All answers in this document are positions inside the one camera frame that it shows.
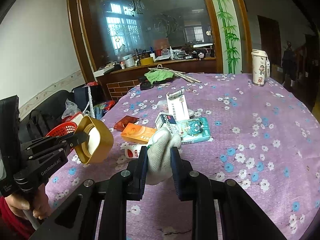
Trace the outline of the left hand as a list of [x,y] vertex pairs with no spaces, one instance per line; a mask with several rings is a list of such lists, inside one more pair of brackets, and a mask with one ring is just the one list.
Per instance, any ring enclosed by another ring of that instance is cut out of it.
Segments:
[[32,211],[33,217],[38,219],[45,219],[52,213],[44,184],[39,186],[31,204],[17,193],[13,193],[4,199],[11,212],[17,217],[27,219],[24,211]]

